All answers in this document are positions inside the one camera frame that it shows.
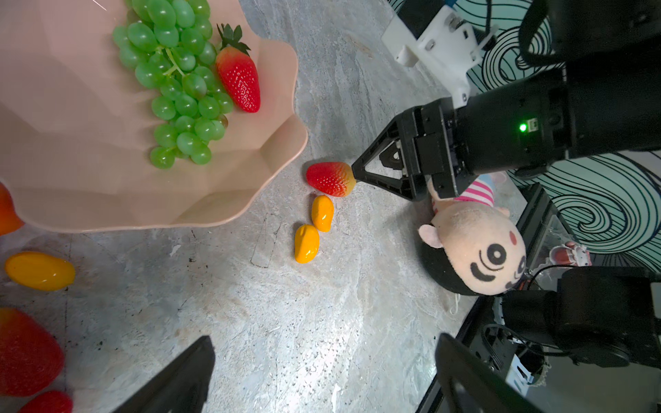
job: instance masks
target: red strawberry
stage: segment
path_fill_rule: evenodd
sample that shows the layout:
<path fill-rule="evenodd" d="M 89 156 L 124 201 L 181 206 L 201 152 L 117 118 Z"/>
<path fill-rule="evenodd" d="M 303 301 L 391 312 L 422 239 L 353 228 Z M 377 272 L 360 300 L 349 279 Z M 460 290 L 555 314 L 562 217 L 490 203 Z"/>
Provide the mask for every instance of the red strawberry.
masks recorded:
<path fill-rule="evenodd" d="M 32 396 L 62 367 L 64 353 L 48 331 L 19 310 L 0 308 L 0 396 Z"/>
<path fill-rule="evenodd" d="M 332 196 L 347 196 L 356 186 L 354 171 L 344 162 L 315 163 L 305 177 L 310 186 Z"/>
<path fill-rule="evenodd" d="M 66 393 L 47 391 L 30 400 L 19 413 L 71 413 L 73 402 Z"/>
<path fill-rule="evenodd" d="M 246 112 L 255 113 L 261 105 L 259 78 L 257 68 L 248 56 L 250 48 L 239 42 L 243 35 L 241 26 L 232 31 L 229 24 L 224 24 L 223 30 L 218 27 L 218 32 L 223 40 L 222 49 L 215 57 L 218 76 L 234 103 Z"/>

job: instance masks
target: striped shirt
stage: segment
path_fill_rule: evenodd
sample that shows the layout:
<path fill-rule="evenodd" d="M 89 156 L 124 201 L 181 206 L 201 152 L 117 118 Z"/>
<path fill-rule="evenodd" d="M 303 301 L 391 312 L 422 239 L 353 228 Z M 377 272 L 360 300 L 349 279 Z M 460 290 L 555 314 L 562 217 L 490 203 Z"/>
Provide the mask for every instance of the striped shirt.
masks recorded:
<path fill-rule="evenodd" d="M 480 175 L 460 196 L 454 198 L 455 201 L 479 202 L 480 204 L 493 207 L 494 205 L 494 183 L 490 175 Z M 438 213 L 436 202 L 432 198 L 432 207 L 434 214 Z"/>

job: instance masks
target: strawberry with green leaves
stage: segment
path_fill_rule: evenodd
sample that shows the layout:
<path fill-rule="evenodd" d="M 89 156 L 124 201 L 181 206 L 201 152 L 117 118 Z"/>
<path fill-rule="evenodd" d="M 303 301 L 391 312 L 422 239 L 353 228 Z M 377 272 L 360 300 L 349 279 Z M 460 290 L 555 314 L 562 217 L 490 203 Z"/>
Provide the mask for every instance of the strawberry with green leaves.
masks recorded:
<path fill-rule="evenodd" d="M 261 101 L 257 68 L 248 55 L 250 48 L 239 41 L 243 35 L 241 26 L 235 30 L 229 24 L 221 27 L 218 27 L 218 32 L 223 42 L 215 58 L 218 76 L 234 103 L 245 112 L 255 113 Z"/>

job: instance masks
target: white plastic bracket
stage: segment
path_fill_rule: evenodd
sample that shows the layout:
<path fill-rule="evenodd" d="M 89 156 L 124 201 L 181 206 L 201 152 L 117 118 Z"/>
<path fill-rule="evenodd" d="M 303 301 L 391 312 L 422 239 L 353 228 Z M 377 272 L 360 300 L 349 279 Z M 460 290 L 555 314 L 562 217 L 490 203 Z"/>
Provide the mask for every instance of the white plastic bracket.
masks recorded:
<path fill-rule="evenodd" d="M 395 16 L 385 29 L 381 41 L 400 64 L 412 67 L 418 60 L 438 78 L 450 92 L 456 108 L 466 106 L 471 86 L 466 72 L 482 63 L 479 45 L 469 23 L 448 6 L 443 6 L 420 38 L 416 39 L 404 22 Z M 496 32 L 492 28 L 482 43 L 484 46 Z"/>

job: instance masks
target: teal wave patterned backdrop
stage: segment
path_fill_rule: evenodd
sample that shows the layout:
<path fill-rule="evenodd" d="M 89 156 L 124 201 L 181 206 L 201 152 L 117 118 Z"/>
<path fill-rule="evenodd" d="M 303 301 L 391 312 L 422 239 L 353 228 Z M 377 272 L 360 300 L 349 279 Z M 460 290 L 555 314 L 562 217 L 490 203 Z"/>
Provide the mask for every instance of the teal wave patterned backdrop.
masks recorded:
<path fill-rule="evenodd" d="M 390 0 L 397 10 L 405 0 Z M 483 54 L 481 65 L 468 73 L 486 92 L 546 69 L 531 68 L 519 57 L 518 28 L 530 1 L 501 0 L 492 6 L 498 41 Z M 484 1 L 458 0 L 453 8 L 468 22 L 483 28 Z M 548 22 L 540 27 L 533 51 L 551 49 Z M 539 182 L 566 222 L 585 244 L 595 265 L 646 266 L 661 272 L 661 151 L 624 152 L 558 162 L 533 180 L 513 180 L 518 186 Z"/>

